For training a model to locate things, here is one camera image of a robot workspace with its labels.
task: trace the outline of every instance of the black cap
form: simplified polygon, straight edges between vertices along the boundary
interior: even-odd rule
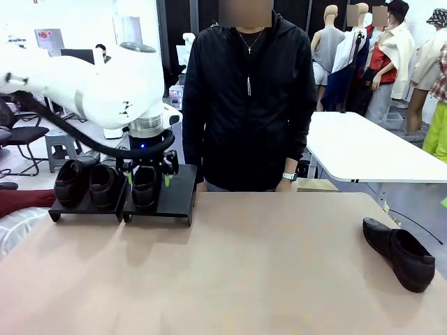
[[[443,28],[447,27],[447,10],[443,8],[435,9],[431,18],[427,20],[427,23]]]
[[[405,21],[405,16],[408,13],[408,9],[410,9],[410,6],[403,0],[392,0],[388,4],[388,12],[393,14],[399,23],[403,23],[403,21]]]

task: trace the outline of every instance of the necklace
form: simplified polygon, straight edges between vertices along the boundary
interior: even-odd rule
[[[255,45],[256,42],[258,42],[258,39],[261,37],[261,35],[264,32],[264,28],[262,28],[261,32],[259,33],[258,37],[256,38],[256,40],[254,40],[252,45],[248,45],[247,42],[245,42],[244,37],[242,36],[242,34],[240,33],[240,31],[237,31],[239,33],[240,38],[244,41],[245,45],[248,47],[249,50],[249,54],[251,54],[251,48],[253,47],[253,45]]]

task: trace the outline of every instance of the computer monitor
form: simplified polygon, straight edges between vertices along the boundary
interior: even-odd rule
[[[83,50],[83,49],[61,49],[62,56],[72,56],[83,61],[86,61],[90,64],[95,64],[95,60],[93,57],[93,50]]]

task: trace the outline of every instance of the beige jacket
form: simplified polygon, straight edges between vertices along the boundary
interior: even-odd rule
[[[421,81],[428,79],[428,81],[433,82],[437,79],[440,73],[438,64],[438,58],[441,55],[441,48],[447,44],[447,28],[442,28],[438,30],[435,35],[429,39],[426,44],[424,44],[418,51],[418,62],[414,66],[413,76],[411,80],[416,84],[420,84]],[[433,75],[429,75],[431,69],[435,66],[435,71]]]
[[[402,99],[408,83],[408,67],[414,52],[414,39],[403,22],[398,27],[385,30],[379,38],[379,49],[388,56],[397,69],[397,78],[391,98]]]

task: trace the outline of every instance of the black display stand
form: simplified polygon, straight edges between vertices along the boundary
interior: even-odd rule
[[[161,182],[160,198],[155,209],[141,211],[132,201],[132,192],[127,193],[122,216],[128,222],[131,216],[162,216],[168,218],[186,218],[189,227],[192,224],[192,211],[196,201],[196,173],[194,165],[179,166],[179,173],[172,177],[169,187]]]
[[[127,182],[127,178],[122,176],[120,181],[120,192],[117,194],[116,205],[113,209],[101,210],[91,201],[90,191],[84,194],[82,201],[74,207],[67,208],[61,205],[61,203],[56,200],[51,209],[48,211],[51,219],[57,222],[61,218],[61,214],[88,214],[88,215],[104,215],[113,214],[116,215],[118,221],[121,222],[123,219],[122,208],[124,201],[126,199],[127,193],[129,192],[130,185]]]

